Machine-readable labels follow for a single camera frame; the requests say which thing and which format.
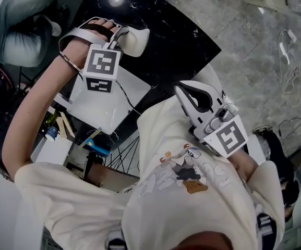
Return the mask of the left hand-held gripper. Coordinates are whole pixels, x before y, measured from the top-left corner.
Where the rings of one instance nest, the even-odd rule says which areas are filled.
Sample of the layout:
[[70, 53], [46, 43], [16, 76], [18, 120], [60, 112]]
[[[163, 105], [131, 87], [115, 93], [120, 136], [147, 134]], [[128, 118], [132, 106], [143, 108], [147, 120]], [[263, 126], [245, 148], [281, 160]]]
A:
[[[85, 81], [87, 90], [110, 93], [122, 55], [117, 41], [128, 32], [128, 26], [118, 24], [111, 29], [100, 24], [83, 24], [59, 40], [59, 56]], [[70, 58], [65, 51], [74, 41], [83, 42], [88, 47], [82, 67], [78, 60]]]

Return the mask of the person's left hand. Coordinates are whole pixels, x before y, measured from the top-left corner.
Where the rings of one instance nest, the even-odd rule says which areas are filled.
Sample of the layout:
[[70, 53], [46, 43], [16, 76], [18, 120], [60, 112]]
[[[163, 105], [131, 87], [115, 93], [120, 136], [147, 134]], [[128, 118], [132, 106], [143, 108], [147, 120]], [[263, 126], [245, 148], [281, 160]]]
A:
[[[105, 27], [106, 30], [110, 30], [115, 33], [118, 26], [111, 21], [106, 21], [104, 19], [91, 20], [89, 24], [97, 24], [99, 26]], [[88, 51], [90, 48], [90, 43], [79, 37], [73, 38], [66, 48], [63, 50], [63, 54], [79, 69], [83, 69]]]

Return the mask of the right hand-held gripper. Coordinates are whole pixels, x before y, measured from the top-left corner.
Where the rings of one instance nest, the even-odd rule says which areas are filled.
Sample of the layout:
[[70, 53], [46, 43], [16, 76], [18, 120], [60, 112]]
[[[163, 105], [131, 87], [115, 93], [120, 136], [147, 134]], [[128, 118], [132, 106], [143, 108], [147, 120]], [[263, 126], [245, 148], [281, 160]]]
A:
[[240, 116], [232, 112], [230, 104], [223, 104], [215, 87], [184, 80], [175, 85], [174, 92], [194, 127], [193, 136], [212, 153], [228, 158], [247, 143]]

